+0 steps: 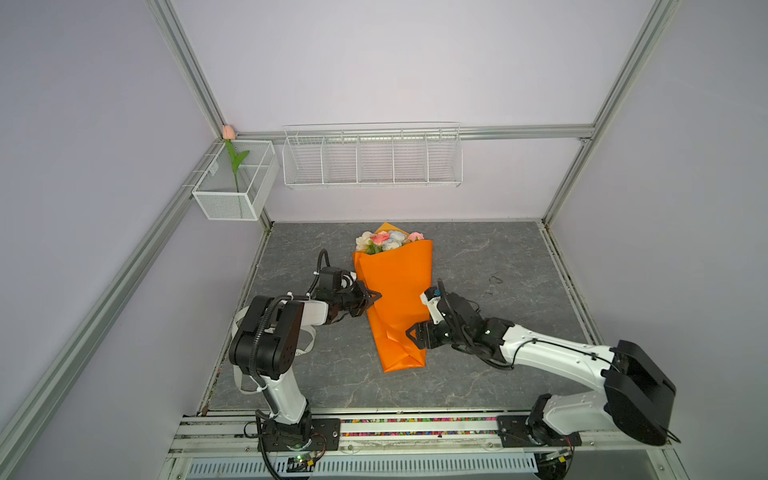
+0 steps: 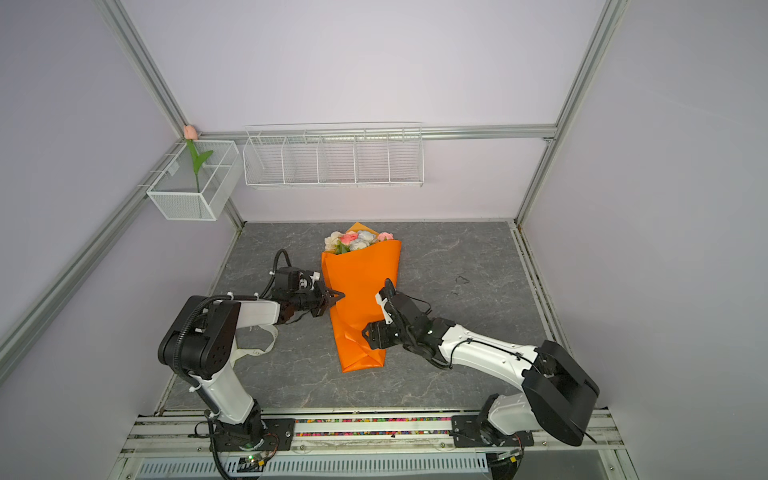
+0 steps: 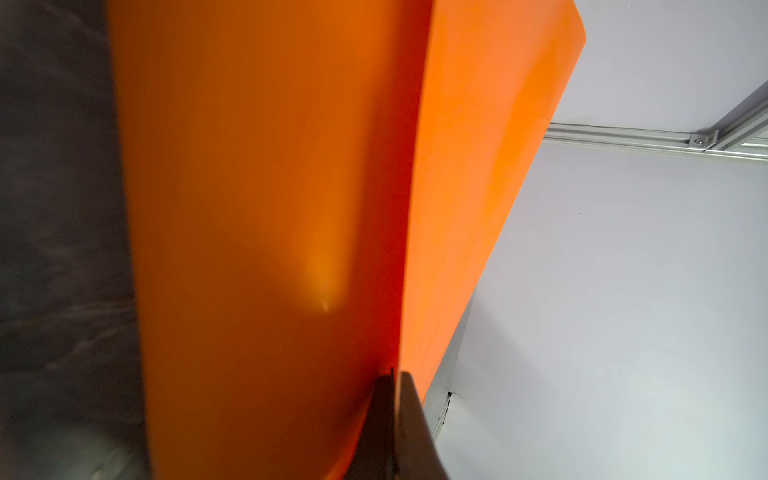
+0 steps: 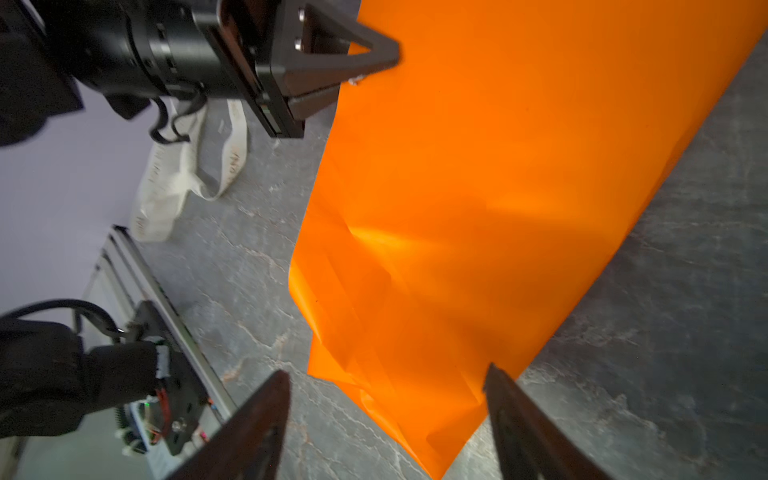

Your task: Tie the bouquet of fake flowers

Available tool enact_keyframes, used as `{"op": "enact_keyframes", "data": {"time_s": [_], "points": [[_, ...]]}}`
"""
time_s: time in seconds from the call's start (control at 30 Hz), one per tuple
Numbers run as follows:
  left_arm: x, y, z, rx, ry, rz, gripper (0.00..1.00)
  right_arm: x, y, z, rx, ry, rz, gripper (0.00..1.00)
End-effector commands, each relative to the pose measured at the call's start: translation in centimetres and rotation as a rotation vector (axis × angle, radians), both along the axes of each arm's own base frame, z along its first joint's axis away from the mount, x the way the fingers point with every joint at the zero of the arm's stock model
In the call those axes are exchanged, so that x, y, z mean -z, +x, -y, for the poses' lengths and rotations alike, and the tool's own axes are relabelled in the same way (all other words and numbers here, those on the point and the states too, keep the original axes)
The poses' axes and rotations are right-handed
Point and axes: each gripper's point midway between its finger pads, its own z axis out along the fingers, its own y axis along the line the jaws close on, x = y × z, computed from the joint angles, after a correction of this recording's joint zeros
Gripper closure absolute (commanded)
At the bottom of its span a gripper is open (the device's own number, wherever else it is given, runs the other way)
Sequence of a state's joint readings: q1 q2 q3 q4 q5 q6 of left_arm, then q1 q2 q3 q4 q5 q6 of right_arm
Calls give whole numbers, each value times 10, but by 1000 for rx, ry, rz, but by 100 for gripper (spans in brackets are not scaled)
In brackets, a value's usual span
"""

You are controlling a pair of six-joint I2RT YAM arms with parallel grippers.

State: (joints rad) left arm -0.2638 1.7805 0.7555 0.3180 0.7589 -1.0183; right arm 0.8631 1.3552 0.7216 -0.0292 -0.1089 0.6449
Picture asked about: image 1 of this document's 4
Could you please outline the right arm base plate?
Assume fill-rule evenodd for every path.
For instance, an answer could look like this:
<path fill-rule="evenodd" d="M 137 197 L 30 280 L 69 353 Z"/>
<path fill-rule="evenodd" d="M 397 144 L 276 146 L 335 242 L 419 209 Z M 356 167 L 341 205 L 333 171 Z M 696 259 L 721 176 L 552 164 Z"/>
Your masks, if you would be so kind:
<path fill-rule="evenodd" d="M 543 423 L 530 426 L 526 415 L 499 415 L 497 433 L 505 448 L 577 447 L 582 445 L 579 433 L 562 435 Z"/>

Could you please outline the orange wrapping paper sheet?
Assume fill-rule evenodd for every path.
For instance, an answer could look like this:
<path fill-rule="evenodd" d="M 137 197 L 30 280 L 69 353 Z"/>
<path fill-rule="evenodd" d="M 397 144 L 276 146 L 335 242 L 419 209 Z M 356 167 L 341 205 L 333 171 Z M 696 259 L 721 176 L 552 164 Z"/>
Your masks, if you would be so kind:
<path fill-rule="evenodd" d="M 389 223 L 373 233 L 403 231 Z M 371 245 L 366 252 L 354 253 L 357 278 L 382 298 L 367 310 L 382 370 L 396 372 L 426 366 L 426 352 L 418 349 L 405 335 L 416 323 L 430 315 L 420 301 L 420 294 L 432 284 L 433 242 L 422 240 L 383 251 Z"/>

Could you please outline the white rose fake flower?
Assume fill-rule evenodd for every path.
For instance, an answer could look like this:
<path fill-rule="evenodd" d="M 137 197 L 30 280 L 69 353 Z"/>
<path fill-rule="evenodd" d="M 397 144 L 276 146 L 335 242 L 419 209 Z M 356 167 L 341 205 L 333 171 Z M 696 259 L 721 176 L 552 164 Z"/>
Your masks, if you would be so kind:
<path fill-rule="evenodd" d="M 388 238 L 382 243 L 383 251 L 390 251 L 402 247 L 408 240 L 408 235 L 402 231 L 388 232 Z"/>

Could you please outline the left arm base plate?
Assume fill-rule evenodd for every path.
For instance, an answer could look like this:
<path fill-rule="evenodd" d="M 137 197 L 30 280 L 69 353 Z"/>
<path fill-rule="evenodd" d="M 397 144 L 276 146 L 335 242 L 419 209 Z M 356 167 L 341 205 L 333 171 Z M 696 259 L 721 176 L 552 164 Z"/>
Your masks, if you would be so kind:
<path fill-rule="evenodd" d="M 260 444 L 266 452 L 337 451 L 341 440 L 339 418 L 307 417 L 287 425 L 266 420 L 262 423 Z"/>

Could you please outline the dark pink rose fake flower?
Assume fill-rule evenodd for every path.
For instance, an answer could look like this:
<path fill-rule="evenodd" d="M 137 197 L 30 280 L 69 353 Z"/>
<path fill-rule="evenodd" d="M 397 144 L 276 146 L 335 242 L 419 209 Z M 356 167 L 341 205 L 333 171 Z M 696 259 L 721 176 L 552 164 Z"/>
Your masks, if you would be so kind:
<path fill-rule="evenodd" d="M 390 234 L 388 232 L 379 232 L 373 235 L 370 240 L 373 245 L 377 247 L 381 247 L 386 241 L 388 241 L 390 238 Z"/>

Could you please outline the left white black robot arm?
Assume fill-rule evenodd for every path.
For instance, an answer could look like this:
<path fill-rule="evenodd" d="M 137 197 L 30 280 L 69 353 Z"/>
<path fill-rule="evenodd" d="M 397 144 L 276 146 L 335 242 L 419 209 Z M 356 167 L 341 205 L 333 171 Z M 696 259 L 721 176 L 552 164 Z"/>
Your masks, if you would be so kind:
<path fill-rule="evenodd" d="M 329 325 L 345 314 L 359 317 L 381 298 L 381 293 L 354 281 L 346 287 L 304 295 L 258 295 L 236 314 L 228 361 L 236 386 L 241 387 L 242 379 L 248 377 L 267 401 L 269 412 L 257 415 L 257 426 L 268 449 L 306 448 L 329 429 L 313 421 L 309 401 L 292 369 L 296 357 L 313 348 L 300 348 L 300 335 L 306 332 L 314 341 L 317 326 Z"/>

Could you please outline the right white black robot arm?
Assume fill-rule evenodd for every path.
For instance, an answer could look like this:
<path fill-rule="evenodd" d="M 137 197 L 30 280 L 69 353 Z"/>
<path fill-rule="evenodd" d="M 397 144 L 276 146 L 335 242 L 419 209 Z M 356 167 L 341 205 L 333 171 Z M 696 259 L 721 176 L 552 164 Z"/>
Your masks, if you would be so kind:
<path fill-rule="evenodd" d="M 409 328 L 406 336 L 420 349 L 449 345 L 493 368 L 532 367 L 584 386 L 579 394 L 540 395 L 521 426 L 509 428 L 516 441 L 558 446 L 583 431 L 608 430 L 651 446 L 678 439 L 669 427 L 676 388 L 633 342 L 588 345 L 499 318 L 470 325 L 425 321 Z"/>

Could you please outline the cream rose fake flower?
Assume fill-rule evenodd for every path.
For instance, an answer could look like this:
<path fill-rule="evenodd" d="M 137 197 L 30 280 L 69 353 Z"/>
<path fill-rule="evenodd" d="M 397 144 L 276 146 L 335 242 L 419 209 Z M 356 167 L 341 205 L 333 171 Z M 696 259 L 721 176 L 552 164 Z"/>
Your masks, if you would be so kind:
<path fill-rule="evenodd" d="M 358 252 L 366 252 L 369 247 L 372 245 L 371 238 L 373 237 L 373 233 L 370 231 L 363 232 L 359 237 L 356 238 L 356 250 Z"/>

